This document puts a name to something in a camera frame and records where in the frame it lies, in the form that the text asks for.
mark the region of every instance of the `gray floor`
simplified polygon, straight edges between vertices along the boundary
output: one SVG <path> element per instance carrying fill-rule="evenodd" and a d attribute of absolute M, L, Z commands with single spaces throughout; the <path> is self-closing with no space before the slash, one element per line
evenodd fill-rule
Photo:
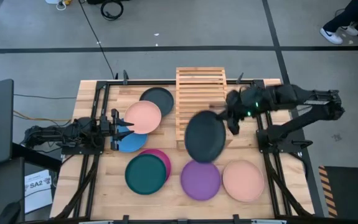
<path fill-rule="evenodd" d="M 348 2 L 268 0 L 280 45 L 331 46 L 318 30 Z M 262 0 L 132 0 L 123 4 L 124 14 L 114 22 L 102 19 L 97 6 L 83 5 L 104 47 L 273 46 Z M 344 45 L 358 46 L 357 37 L 343 38 Z M 43 0 L 3 1 L 0 49 L 80 47 L 97 48 L 98 44 L 77 1 L 65 11 Z M 314 141 L 309 148 L 313 167 L 358 167 L 358 51 L 297 51 L 283 52 L 283 56 L 291 83 L 306 89 L 338 89 L 346 109 L 339 121 L 320 121 L 304 129 L 306 139 Z M 242 72 L 244 78 L 281 78 L 274 51 L 107 52 L 106 57 L 115 73 L 125 69 L 130 78 L 174 78 L 176 67 L 193 66 L 225 67 L 230 78 Z M 59 97 L 75 96 L 80 80 L 109 79 L 111 73 L 100 52 L 0 54 L 0 80 L 5 78 L 15 81 L 16 93 Z M 40 118 L 69 119 L 74 104 L 75 100 L 14 98 L 15 110 Z M 51 124 L 14 118 L 14 142 L 20 142 L 33 125 Z M 334 135 L 341 140 L 335 141 Z M 40 149 L 49 150 L 47 146 Z M 26 167 L 27 174 L 39 170 Z M 26 218 L 47 218 L 49 212 L 50 207 L 44 208 Z"/>

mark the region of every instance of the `person's foot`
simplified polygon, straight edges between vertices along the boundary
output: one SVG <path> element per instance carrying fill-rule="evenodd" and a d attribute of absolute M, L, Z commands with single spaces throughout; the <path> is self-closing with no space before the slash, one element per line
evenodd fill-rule
<path fill-rule="evenodd" d="M 336 33 L 325 31 L 323 28 L 320 29 L 320 34 L 323 35 L 328 41 L 333 44 L 342 44 L 343 40 Z"/>
<path fill-rule="evenodd" d="M 349 35 L 358 35 L 358 30 L 354 26 L 341 27 Z"/>

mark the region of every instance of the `butcher block tabletop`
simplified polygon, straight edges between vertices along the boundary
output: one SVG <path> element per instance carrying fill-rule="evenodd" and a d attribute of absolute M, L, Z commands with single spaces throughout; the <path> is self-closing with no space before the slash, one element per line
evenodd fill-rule
<path fill-rule="evenodd" d="M 281 83 L 280 79 L 265 79 L 264 82 L 265 85 Z M 96 83 L 97 80 L 81 81 L 73 118 L 91 115 Z M 176 95 L 175 85 L 111 86 L 106 114 L 108 119 L 111 119 L 111 109 L 113 108 L 116 108 L 120 112 L 120 118 L 123 118 L 126 109 L 137 102 L 144 91 L 155 86 L 169 90 L 173 97 Z M 227 91 L 238 90 L 240 87 L 241 85 L 227 85 Z M 100 93 L 97 118 L 101 113 L 102 100 L 103 90 Z M 162 118 L 159 127 L 148 134 L 146 144 L 136 152 L 112 151 L 110 140 L 106 139 L 105 150 L 100 156 L 98 165 L 91 220 L 122 220 L 123 215 L 129 215 L 131 220 L 232 219 L 233 214 L 239 214 L 240 218 L 274 218 L 265 163 L 263 155 L 258 150 L 255 135 L 258 129 L 256 119 L 245 118 L 240 122 L 239 135 L 231 136 L 232 141 L 214 161 L 214 164 L 220 173 L 232 160 L 245 159 L 255 164 L 262 171 L 265 179 L 264 191 L 261 196 L 254 202 L 239 202 L 230 197 L 221 185 L 219 192 L 212 199 L 196 201 L 184 193 L 180 184 L 181 171 L 191 161 L 191 158 L 185 149 L 177 148 L 175 114 L 174 106 L 173 110 Z M 265 117 L 262 117 L 266 128 Z M 272 112 L 271 117 L 273 124 L 283 124 L 290 120 L 288 111 Z M 165 152 L 171 160 L 172 173 L 164 186 L 156 193 L 138 195 L 126 185 L 125 169 L 132 158 L 147 148 L 156 148 Z M 313 213 L 313 205 L 301 161 L 287 154 L 281 154 L 280 157 L 288 189 L 308 212 Z M 51 217 L 62 211 L 77 190 L 82 160 L 82 155 L 75 155 L 61 167 Z M 277 186 L 276 192 L 280 212 L 283 214 L 283 201 Z M 87 195 L 88 193 L 85 191 L 84 197 L 82 197 L 81 215 L 85 214 Z"/>

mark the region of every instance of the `blue plate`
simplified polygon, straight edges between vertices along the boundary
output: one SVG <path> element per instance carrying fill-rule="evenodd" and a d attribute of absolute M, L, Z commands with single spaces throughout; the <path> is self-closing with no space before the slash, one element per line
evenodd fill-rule
<path fill-rule="evenodd" d="M 119 132 L 129 131 L 127 127 L 118 126 Z M 120 152 L 135 152 L 139 150 L 147 141 L 147 134 L 131 133 L 118 141 Z"/>

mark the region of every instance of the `wooden dish rack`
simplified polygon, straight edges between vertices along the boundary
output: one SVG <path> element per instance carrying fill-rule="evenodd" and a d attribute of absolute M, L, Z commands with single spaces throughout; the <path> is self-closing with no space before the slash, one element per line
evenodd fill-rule
<path fill-rule="evenodd" d="M 176 142 L 185 149 L 184 133 L 190 119 L 210 105 L 222 106 L 227 94 L 223 67 L 176 68 Z"/>

